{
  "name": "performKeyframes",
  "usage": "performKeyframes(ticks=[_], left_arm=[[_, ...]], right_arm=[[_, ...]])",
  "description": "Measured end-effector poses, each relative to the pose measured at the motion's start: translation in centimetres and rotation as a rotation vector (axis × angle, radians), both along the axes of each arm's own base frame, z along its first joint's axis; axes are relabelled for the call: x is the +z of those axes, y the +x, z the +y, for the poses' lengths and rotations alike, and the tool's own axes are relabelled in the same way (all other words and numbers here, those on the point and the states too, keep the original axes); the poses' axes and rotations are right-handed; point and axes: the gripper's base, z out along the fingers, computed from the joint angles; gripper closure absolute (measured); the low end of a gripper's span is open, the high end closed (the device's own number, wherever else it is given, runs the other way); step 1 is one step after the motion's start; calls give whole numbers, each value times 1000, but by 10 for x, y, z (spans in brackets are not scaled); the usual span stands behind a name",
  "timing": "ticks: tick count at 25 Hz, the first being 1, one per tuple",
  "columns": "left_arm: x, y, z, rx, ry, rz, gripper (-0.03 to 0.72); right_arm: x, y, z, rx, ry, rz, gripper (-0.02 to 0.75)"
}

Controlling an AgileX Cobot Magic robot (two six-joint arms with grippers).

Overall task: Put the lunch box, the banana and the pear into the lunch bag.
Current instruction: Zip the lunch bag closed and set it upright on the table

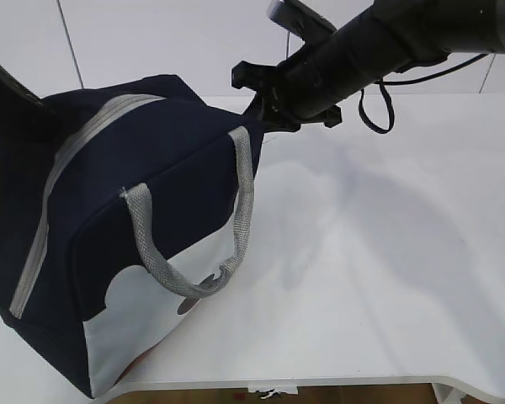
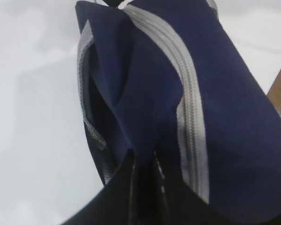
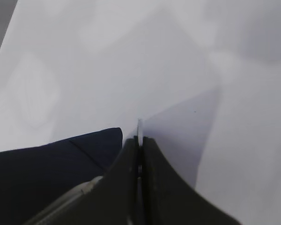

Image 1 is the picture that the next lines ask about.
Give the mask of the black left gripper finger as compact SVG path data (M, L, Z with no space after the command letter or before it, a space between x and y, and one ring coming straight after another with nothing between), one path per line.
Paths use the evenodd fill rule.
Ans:
M50 143L62 132L59 117L0 64L0 138Z

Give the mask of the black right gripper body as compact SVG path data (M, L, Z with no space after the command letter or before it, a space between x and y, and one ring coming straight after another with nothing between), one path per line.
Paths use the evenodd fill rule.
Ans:
M318 45L303 45L294 55L277 66L265 66L240 61L231 69L231 86L236 89L249 88L254 91L251 103L243 115L265 124L267 131L298 131L306 124L322 124L332 128L342 123L342 111L332 104L311 117L296 111L291 103L306 91L302 83L306 81L304 72L297 73L297 80L291 81L290 70L302 70L307 66L307 57Z

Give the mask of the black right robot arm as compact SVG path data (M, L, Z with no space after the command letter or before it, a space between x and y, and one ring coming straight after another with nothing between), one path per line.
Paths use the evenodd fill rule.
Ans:
M255 92L245 113L270 131L339 125L338 103L370 84L393 123L389 74L436 66L453 53L473 61L505 54L505 1L375 1L340 29L300 1L274 1L268 17L303 46L276 66L238 63L231 85Z

